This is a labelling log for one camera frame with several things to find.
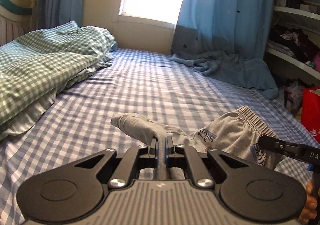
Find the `mattress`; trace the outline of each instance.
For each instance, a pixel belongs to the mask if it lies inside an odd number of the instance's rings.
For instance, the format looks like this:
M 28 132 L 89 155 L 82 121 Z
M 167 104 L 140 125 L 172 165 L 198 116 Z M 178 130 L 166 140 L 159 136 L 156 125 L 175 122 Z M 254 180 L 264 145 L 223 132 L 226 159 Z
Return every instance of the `mattress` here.
M 205 77 L 163 54 L 119 50 L 112 55 L 111 67 L 62 91 L 29 132 L 7 137 L 0 144 L 1 224 L 24 221 L 15 195 L 31 176 L 105 148 L 125 152 L 141 144 L 110 124 L 117 113 L 139 113 L 191 133 L 247 105 L 279 139 L 316 146 L 284 107 L 254 89 Z M 306 168 L 306 164 L 286 158 L 276 170 L 305 184 L 311 178 Z M 144 170 L 140 178 L 151 175 Z

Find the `green checkered pillowcase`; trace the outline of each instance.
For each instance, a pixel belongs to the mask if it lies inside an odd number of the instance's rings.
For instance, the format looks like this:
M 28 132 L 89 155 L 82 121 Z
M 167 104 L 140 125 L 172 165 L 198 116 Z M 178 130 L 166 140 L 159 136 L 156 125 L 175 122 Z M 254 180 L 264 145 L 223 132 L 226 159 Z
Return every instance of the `green checkered pillowcase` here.
M 0 47 L 0 125 L 100 61 L 116 44 L 108 30 L 74 21 L 27 33 Z

